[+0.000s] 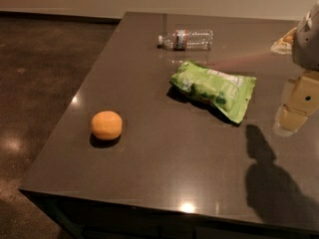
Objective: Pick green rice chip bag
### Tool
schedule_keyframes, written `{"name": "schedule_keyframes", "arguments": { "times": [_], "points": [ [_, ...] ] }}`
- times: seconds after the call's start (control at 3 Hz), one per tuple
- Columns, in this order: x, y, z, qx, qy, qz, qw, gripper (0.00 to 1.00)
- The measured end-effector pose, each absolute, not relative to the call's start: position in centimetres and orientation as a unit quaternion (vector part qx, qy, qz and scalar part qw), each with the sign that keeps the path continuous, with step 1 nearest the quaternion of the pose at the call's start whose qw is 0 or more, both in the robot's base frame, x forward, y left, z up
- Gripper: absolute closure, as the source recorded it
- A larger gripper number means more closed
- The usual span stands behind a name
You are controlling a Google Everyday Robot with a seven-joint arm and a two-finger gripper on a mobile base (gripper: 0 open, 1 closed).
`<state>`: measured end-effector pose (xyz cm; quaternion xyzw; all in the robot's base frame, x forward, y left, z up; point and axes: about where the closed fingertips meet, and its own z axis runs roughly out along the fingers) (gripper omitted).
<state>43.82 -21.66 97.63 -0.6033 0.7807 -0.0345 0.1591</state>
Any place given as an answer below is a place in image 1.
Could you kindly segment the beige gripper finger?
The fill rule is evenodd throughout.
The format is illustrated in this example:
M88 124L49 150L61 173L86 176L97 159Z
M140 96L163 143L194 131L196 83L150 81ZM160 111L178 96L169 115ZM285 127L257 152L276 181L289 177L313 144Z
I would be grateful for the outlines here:
M308 120L305 112L298 111L283 105L278 108L275 116L275 124L285 130L296 132Z

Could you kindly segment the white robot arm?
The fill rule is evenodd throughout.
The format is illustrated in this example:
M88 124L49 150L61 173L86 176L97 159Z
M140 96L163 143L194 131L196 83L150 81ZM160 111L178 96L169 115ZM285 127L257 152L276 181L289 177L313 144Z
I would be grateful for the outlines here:
M296 27L271 46L271 51L291 55L293 63L303 69L297 79L285 84L275 116L276 133L289 136L319 109L319 1Z

